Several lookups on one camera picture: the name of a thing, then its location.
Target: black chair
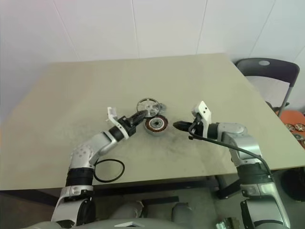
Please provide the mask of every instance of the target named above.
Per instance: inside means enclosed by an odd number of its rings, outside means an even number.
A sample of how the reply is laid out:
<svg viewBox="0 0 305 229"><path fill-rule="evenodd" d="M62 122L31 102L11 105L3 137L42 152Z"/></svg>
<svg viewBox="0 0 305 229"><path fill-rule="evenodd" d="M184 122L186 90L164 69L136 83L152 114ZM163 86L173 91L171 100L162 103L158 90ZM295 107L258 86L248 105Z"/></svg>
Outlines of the black chair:
<svg viewBox="0 0 305 229"><path fill-rule="evenodd" d="M295 63L269 58L241 59L235 65L244 76L264 76L289 83L289 88L278 111L280 117L300 72L299 66Z"/></svg>

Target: black cable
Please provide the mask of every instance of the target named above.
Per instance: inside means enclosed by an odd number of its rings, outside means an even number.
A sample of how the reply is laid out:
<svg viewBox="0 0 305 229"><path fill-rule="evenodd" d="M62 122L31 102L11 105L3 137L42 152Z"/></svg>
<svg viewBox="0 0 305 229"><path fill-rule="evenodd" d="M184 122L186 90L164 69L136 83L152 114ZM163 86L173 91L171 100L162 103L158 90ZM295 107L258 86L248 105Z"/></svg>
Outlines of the black cable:
<svg viewBox="0 0 305 229"><path fill-rule="evenodd" d="M245 150L245 149L242 149L242 148L239 148L239 147L235 147L235 146L232 146L232 145L229 145L229 144L226 144L226 143L217 142L217 141L211 140L211 139L209 139L209 138L205 138L205 137L202 137L202 136L200 136L200 135L196 135L196 134L192 133L192 129L195 127L196 123L197 123L197 118L195 119L195 121L192 123L192 125L191 125L191 126L189 127L189 129L188 129L189 134L190 134L191 136L193 136L195 139L203 140L203 141L206 141L206 142L211 142L211 143L214 143L214 144L216 144L216 145L220 145L220 146L224 146L224 147L227 147L227 148L230 148L230 149L234 149L234 150L237 150L237 151L241 151L241 152L243 152L243 153L245 153L245 154L248 154L248 155L250 155L250 156L252 156L252 157L254 157L254 158L260 160L260 161L263 163L263 165L265 166L265 168L266 168L268 174L269 174L270 177L272 178L271 170L270 170L270 168L269 168L267 162L266 162L263 158L261 158L260 156L254 154L254 153L252 153L252 152L250 152L250 151L248 151L248 150Z"/></svg>
<svg viewBox="0 0 305 229"><path fill-rule="evenodd" d="M97 177L96 173L95 173L95 169L96 169L96 166L97 166L98 164L100 164L100 163L102 163L102 162L105 162L105 161L115 161L115 162L120 163L120 164L122 165L122 172L121 172L116 178L111 179L111 180L102 180L102 179L99 179L99 178ZM123 163L122 161L120 161L120 160L117 160L117 159L105 159L105 160L102 160L102 161L97 161L97 162L94 164L94 166L95 166L95 168L94 168L93 176L94 176L94 178L95 178L97 181L100 181L100 182L102 182L102 183L110 183L110 182L116 181L117 179L119 179L119 178L123 175L123 173L124 173L124 171L125 171L125 165L124 165L124 163Z"/></svg>

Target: floor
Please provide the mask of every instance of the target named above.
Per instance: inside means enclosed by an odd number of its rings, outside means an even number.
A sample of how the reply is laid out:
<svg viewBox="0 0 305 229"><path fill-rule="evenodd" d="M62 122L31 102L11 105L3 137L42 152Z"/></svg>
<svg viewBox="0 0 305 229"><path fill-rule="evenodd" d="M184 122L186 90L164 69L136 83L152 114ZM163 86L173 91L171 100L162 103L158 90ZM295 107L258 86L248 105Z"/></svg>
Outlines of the floor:
<svg viewBox="0 0 305 229"><path fill-rule="evenodd" d="M236 176L228 176L226 180L234 181ZM305 225L305 203L291 200L279 187L279 192L290 218L292 229L303 229ZM237 217L244 229L240 215L240 202L244 199L236 194L226 200L218 200L207 188L193 188L166 192L130 194L96 198L97 217L107 219L121 204L148 198L178 196L180 202L188 202L194 211L195 228L214 229L216 222L223 217ZM171 210L175 203L150 205L148 217L171 219ZM53 207L32 203L9 196L0 196L0 228L18 229L37 222L50 220Z"/></svg>

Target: white wall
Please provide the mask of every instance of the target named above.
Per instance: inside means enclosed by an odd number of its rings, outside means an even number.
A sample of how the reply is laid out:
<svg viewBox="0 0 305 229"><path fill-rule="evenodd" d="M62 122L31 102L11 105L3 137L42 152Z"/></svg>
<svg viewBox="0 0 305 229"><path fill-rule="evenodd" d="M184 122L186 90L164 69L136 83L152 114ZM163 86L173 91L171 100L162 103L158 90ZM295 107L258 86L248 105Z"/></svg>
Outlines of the white wall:
<svg viewBox="0 0 305 229"><path fill-rule="evenodd" d="M0 0L1 118L50 62L226 52L305 69L304 9L303 0ZM285 85L267 88L276 104ZM305 109L305 70L289 102Z"/></svg>

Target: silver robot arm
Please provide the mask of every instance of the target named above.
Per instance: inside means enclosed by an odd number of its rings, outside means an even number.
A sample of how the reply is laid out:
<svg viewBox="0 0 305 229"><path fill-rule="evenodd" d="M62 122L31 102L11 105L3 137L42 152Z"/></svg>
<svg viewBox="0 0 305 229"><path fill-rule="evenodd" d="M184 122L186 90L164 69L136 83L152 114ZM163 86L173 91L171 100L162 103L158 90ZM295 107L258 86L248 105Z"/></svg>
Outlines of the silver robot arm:
<svg viewBox="0 0 305 229"><path fill-rule="evenodd" d="M174 126L192 134L190 139L211 139L254 153L262 158L257 141L247 128L238 123L212 123L212 113L201 101L192 111L193 123L179 121ZM247 229L288 229L290 221L278 194L270 170L258 158L230 149L232 161L241 181L241 202L244 226Z"/></svg>
<svg viewBox="0 0 305 229"><path fill-rule="evenodd" d="M114 127L98 133L73 150L66 187L61 190L52 221L63 228L70 228L95 220L95 205L92 201L95 163L119 141L132 136L146 114L147 111L139 111L130 118L123 116L118 119L115 109L108 107L108 118Z"/></svg>

